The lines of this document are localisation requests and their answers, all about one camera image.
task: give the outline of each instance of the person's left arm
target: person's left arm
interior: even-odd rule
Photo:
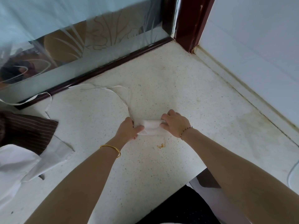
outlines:
[[[143,126],[133,128],[132,119],[127,117],[106,145],[121,150],[143,129]],[[118,154],[108,146],[93,153],[58,184],[25,224],[87,223]]]

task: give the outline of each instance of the person's right arm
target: person's right arm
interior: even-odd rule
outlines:
[[[229,199],[253,224],[299,223],[299,195],[246,159],[191,127],[187,118],[170,110],[161,127],[194,149]]]

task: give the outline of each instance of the bracelet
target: bracelet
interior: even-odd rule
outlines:
[[[118,156],[117,158],[119,158],[119,157],[121,156],[121,151],[119,151],[116,147],[111,146],[111,145],[101,145],[101,146],[99,147],[99,149],[100,149],[101,147],[103,147],[103,146],[108,146],[108,147],[114,148],[116,151],[118,151],[119,156]]]
[[[192,126],[191,126],[191,127],[187,127],[186,129],[189,129],[189,128],[194,129]],[[184,132],[186,129],[184,129],[184,130],[182,131],[181,136],[180,136],[181,139],[182,139],[182,134],[183,134],[183,132]]]

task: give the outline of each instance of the person's left hand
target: person's left hand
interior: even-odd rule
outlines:
[[[115,136],[124,139],[127,143],[132,139],[136,139],[137,134],[143,131],[143,129],[144,126],[134,128],[133,120],[130,117],[127,117],[119,126]]]

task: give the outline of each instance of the black pants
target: black pants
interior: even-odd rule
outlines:
[[[136,224],[220,224],[210,207],[192,188],[184,186]]]

